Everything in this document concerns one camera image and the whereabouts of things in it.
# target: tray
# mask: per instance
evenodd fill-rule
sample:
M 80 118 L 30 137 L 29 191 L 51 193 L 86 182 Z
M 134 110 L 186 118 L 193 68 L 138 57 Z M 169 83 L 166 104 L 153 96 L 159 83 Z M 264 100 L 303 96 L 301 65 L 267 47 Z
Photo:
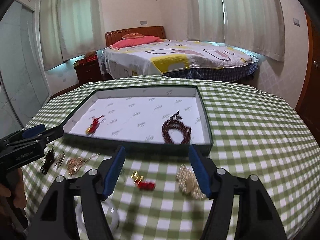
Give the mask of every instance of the tray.
M 149 152 L 187 156 L 189 145 L 180 145 L 183 136 L 170 130 L 177 144 L 165 144 L 162 125 L 180 111 L 182 122 L 191 127 L 191 142 L 208 155 L 212 134 L 201 95 L 196 86 L 136 86 L 100 89 L 92 92 L 62 123 L 66 140 L 90 143 L 128 152 Z M 85 130 L 92 117 L 100 117 L 93 135 Z

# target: wooden headboard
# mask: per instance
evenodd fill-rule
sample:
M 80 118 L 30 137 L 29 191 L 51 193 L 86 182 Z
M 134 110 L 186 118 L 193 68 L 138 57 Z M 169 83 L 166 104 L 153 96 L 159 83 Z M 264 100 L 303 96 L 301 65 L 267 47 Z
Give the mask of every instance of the wooden headboard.
M 166 38 L 163 26 L 148 26 L 148 27 L 123 29 L 123 30 L 105 33 L 107 47 L 109 47 L 112 44 L 115 44 L 117 41 L 120 41 L 124 35 L 130 34 L 130 33 L 140 33 L 145 36 L 156 36 L 156 37 L 160 37 L 161 39 Z

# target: nightstand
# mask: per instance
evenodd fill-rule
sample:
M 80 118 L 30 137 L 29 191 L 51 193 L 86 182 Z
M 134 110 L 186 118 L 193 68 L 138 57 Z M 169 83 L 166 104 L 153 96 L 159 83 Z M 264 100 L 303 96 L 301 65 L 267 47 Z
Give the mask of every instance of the nightstand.
M 98 59 L 86 62 L 85 60 L 79 61 L 79 65 L 75 66 L 79 83 L 81 85 L 89 82 L 102 81 Z

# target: curtain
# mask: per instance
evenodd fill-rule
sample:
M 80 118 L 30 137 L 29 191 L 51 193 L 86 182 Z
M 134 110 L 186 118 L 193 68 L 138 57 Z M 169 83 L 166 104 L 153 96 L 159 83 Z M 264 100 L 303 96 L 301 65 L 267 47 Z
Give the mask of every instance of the curtain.
M 224 42 L 222 0 L 188 0 L 188 40 Z
M 40 2 L 39 29 L 44 70 L 52 69 L 63 63 L 57 3 L 58 0 L 41 0 Z
M 223 0 L 225 43 L 284 61 L 280 0 Z
M 101 12 L 101 0 L 41 0 L 40 40 L 45 70 L 105 47 Z

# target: yellow patch on bedspread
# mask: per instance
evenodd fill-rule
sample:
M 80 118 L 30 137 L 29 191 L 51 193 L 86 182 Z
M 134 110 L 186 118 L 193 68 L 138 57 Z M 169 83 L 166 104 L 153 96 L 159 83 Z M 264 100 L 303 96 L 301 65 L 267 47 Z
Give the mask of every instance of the yellow patch on bedspread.
M 162 73 L 189 68 L 189 60 L 185 54 L 152 57 L 150 60 Z

